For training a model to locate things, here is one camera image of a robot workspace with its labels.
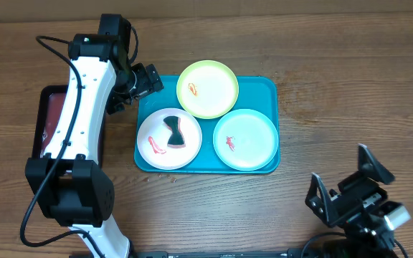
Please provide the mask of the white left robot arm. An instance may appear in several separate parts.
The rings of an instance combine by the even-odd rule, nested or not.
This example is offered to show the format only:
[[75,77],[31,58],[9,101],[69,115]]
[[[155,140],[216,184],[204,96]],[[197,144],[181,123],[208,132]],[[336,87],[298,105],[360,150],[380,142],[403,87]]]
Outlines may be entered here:
[[156,68],[136,62],[138,35],[119,14],[103,14],[98,32],[77,34],[63,60],[69,85],[57,126],[45,149],[27,161],[33,191],[27,207],[76,234],[91,257],[134,257],[112,210],[113,182],[100,167],[99,148],[106,115],[163,89]]

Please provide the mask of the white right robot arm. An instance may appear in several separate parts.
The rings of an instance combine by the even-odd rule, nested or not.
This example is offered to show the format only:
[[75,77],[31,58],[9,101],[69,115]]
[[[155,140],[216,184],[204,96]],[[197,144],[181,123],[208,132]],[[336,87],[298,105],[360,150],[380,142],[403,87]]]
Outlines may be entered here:
[[380,183],[391,184],[394,175],[362,143],[358,144],[357,171],[328,190],[313,173],[305,204],[329,228],[311,237],[300,250],[300,257],[395,257],[398,247],[394,231],[411,219],[404,204],[388,200]]

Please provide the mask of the white plate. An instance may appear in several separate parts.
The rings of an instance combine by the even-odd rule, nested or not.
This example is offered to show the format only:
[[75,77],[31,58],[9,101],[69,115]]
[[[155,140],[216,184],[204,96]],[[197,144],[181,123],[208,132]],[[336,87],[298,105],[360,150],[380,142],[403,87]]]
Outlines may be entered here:
[[[183,148],[167,146],[171,131],[163,119],[171,115],[181,118],[180,129],[186,143]],[[198,121],[178,108],[164,108],[150,114],[138,129],[136,140],[143,160],[161,170],[174,170],[189,164],[199,153],[201,143],[202,131]]]

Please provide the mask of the yellow-green plate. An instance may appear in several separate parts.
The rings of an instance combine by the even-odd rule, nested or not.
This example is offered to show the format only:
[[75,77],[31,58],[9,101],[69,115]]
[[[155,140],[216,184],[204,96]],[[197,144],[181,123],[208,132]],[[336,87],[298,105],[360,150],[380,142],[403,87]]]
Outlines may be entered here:
[[213,119],[228,113],[239,95],[236,75],[225,64],[202,60],[183,70],[176,96],[185,111],[196,118]]

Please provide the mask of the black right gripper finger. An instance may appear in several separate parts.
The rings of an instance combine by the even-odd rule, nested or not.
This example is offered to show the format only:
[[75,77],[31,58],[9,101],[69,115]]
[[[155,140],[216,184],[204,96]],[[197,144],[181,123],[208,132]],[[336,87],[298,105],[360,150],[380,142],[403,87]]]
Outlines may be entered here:
[[322,222],[332,222],[336,219],[336,208],[321,177],[316,173],[312,173],[305,204]]
[[358,147],[358,171],[377,182],[391,184],[395,176],[376,159],[366,145],[359,143]]

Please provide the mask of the black and pink sponge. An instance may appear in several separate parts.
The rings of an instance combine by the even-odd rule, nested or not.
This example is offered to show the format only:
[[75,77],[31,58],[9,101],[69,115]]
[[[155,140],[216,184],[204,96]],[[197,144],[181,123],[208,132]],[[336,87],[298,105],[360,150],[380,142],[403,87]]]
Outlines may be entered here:
[[166,127],[171,131],[167,146],[170,148],[183,148],[186,146],[183,133],[180,129],[181,118],[178,116],[167,116],[163,119]]

